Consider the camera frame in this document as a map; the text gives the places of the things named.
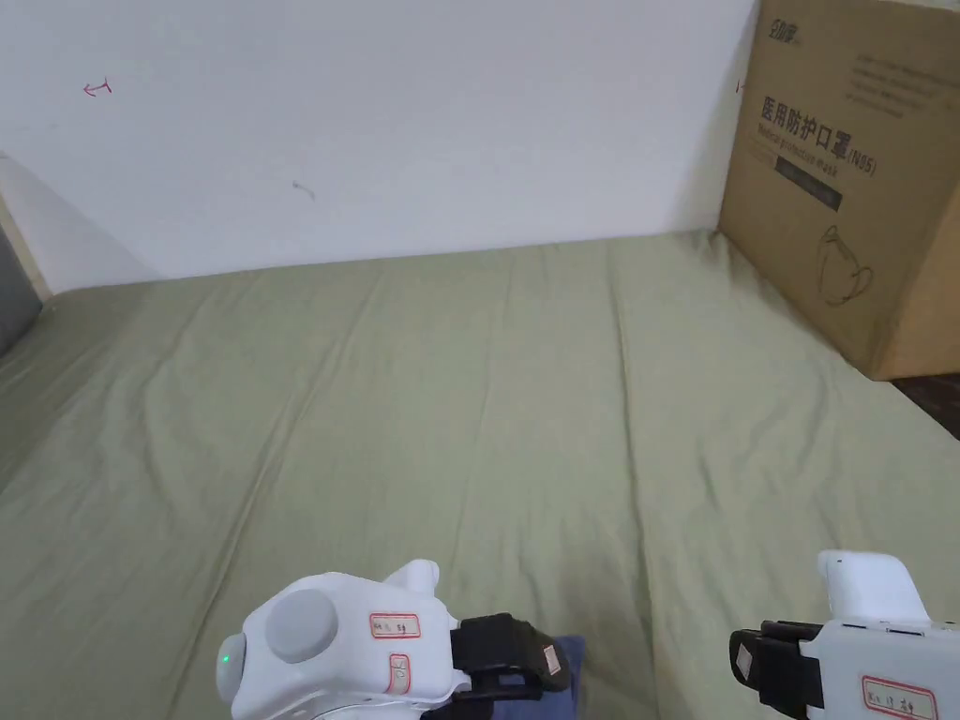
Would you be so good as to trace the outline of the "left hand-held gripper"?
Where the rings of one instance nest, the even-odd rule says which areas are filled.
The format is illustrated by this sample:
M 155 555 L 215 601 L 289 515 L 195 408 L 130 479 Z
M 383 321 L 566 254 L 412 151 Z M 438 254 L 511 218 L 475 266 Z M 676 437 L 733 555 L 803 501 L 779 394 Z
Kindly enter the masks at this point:
M 438 564 L 375 581 L 297 579 L 252 610 L 217 652 L 234 719 L 417 719 L 451 702 L 565 690 L 565 651 L 509 613 L 459 624 L 437 597 Z

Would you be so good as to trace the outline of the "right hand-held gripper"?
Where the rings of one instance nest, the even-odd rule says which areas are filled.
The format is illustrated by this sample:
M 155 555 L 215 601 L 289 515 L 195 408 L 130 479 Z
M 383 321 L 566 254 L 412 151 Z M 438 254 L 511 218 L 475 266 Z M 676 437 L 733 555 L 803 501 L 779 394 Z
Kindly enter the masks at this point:
M 738 683 L 769 708 L 816 719 L 956 719 L 959 627 L 935 622 L 901 560 L 825 550 L 817 557 L 831 620 L 763 621 L 730 635 Z M 802 645 L 813 641 L 813 657 Z

